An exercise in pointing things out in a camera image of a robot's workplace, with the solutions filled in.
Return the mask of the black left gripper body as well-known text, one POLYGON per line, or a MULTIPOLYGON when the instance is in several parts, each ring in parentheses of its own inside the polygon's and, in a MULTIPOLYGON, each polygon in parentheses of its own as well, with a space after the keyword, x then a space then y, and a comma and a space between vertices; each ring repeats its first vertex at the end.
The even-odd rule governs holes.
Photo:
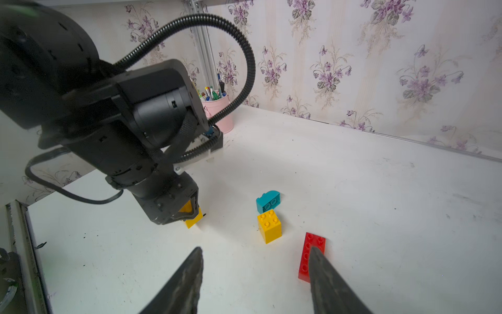
POLYGON ((133 187, 133 195, 146 216, 157 225, 167 225, 176 221, 191 219, 197 215, 199 188, 187 173, 151 175, 133 187), (193 212, 179 213, 188 202, 192 202, 193 212))

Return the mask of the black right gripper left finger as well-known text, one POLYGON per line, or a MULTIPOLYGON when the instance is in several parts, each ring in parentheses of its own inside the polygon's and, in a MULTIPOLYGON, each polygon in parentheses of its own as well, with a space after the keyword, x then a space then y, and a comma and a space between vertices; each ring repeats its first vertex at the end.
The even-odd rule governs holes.
POLYGON ((141 314, 197 313, 202 281, 203 250, 196 247, 141 314))

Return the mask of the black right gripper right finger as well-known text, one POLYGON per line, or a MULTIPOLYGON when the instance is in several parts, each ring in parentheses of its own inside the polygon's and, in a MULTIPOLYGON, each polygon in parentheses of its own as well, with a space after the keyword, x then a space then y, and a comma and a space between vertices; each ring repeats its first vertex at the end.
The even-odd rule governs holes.
POLYGON ((310 252, 309 277, 314 313, 372 313, 317 247, 310 252))

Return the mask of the red long lego brick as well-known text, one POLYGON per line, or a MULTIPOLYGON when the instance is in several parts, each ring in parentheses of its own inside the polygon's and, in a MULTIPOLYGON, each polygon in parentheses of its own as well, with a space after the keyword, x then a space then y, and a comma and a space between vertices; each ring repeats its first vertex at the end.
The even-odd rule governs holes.
POLYGON ((309 257, 313 247, 318 248, 321 253, 324 254, 326 249, 326 238, 307 232, 305 234, 303 251, 299 263, 298 278, 308 283, 310 282, 309 257))

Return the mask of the teal curved lego brick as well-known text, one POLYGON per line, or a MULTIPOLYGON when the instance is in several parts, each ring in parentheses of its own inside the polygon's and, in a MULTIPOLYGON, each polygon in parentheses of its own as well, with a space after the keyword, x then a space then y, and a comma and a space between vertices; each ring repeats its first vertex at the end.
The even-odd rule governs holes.
POLYGON ((275 190, 266 192, 261 197, 256 199, 256 206, 259 214, 275 209, 280 204, 281 194, 275 190))

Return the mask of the yellow square lego brick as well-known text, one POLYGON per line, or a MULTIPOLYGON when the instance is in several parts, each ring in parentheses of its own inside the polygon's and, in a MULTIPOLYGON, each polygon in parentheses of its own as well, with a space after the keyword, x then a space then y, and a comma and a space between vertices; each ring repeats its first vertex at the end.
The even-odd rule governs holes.
POLYGON ((258 227, 265 244, 282 236, 282 224, 274 210, 270 209, 257 217, 258 227))

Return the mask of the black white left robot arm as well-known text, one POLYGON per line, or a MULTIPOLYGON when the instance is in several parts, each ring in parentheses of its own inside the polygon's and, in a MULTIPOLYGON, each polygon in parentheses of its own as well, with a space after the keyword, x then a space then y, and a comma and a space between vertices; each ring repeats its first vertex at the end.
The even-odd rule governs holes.
POLYGON ((73 153, 130 192, 148 218, 166 225, 199 214, 198 187, 175 166, 209 128, 178 60, 131 70, 99 58, 72 19, 32 1, 1 2, 1 110, 25 129, 40 127, 43 153, 25 168, 73 153))

